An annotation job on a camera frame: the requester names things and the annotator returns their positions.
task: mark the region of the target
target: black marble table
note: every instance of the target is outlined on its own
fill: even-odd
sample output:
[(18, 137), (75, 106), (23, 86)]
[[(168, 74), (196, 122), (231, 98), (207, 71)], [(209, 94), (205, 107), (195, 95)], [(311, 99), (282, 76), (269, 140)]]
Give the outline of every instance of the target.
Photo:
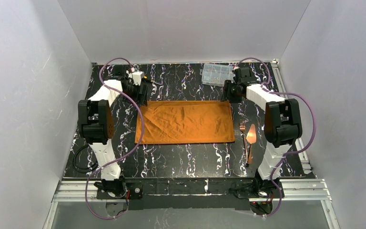
[[(249, 65), (256, 76), (266, 81), (267, 73), (262, 71), (260, 63), (243, 63)], [(271, 90), (278, 91), (273, 70), (268, 63), (272, 80)], [(86, 93), (86, 99), (94, 95), (101, 87), (98, 74), (102, 66), (94, 66)], [(162, 86), (152, 84), (148, 89), (148, 100), (220, 100), (222, 87), (202, 85), (200, 70), (203, 63), (191, 64), (140, 64), (135, 69), (143, 71)], [(104, 71), (104, 79), (111, 79), (113, 65)], [(266, 138), (263, 134), (264, 112), (251, 101), (231, 104), (236, 141), (225, 144), (185, 144), (185, 145), (142, 145), (130, 157), (120, 162), (125, 177), (135, 178), (212, 178), (212, 177), (253, 177), (262, 162)], [(112, 145), (116, 158), (131, 150), (134, 143), (138, 112), (130, 103), (119, 96), (113, 103), (112, 116), (115, 134)], [(246, 122), (246, 133), (251, 124), (255, 124), (257, 141), (253, 145), (253, 163), (246, 168), (245, 150), (239, 131), (241, 120)], [(81, 174), (72, 167), (72, 157), (79, 147), (86, 142), (75, 132), (64, 179), (86, 178), (89, 174)], [(76, 158), (78, 165), (92, 165), (96, 158), (90, 149), (83, 150)], [(298, 156), (287, 156), (282, 168), (284, 177), (303, 177), (301, 162)]]

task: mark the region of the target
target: transparent plastic box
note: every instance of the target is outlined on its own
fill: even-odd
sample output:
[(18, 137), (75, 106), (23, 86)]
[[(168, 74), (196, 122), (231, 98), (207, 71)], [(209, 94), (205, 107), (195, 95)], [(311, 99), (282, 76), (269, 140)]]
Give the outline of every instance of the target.
[(202, 75), (202, 82), (206, 85), (223, 87), (225, 80), (233, 80), (234, 73), (233, 66), (206, 63), (200, 74)]

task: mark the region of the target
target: copper fork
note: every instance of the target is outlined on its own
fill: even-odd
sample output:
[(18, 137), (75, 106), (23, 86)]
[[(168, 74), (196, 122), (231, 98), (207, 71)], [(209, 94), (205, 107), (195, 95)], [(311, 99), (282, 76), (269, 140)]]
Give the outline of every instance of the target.
[(247, 153), (247, 146), (246, 146), (246, 140), (245, 140), (245, 130), (246, 130), (246, 126), (245, 126), (245, 122), (243, 120), (241, 120), (241, 122), (239, 123), (239, 130), (242, 132), (242, 137), (244, 138), (244, 147), (245, 147), (245, 152), (246, 152), (246, 167), (249, 167), (249, 164), (247, 163), (247, 159), (248, 159), (248, 153)]

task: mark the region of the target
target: white wall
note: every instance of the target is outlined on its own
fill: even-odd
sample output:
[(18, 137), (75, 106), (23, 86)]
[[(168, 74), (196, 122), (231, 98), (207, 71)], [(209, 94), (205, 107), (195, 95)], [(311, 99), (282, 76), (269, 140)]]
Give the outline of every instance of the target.
[(56, 0), (0, 0), (0, 229), (43, 226), (91, 71)]
[(279, 58), (309, 0), (59, 0), (91, 62)]
[[(308, 150), (341, 228), (366, 228), (366, 1), (312, 0), (280, 63), (286, 89), (317, 114)], [(311, 119), (302, 111), (304, 140)]]

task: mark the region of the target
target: orange cloth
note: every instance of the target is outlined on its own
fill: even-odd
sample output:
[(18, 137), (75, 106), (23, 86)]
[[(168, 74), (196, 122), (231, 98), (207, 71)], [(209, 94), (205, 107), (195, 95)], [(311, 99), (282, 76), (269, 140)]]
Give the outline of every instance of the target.
[[(220, 101), (148, 101), (142, 106), (144, 136), (141, 144), (234, 142), (231, 105)], [(137, 119), (135, 143), (141, 135)]]

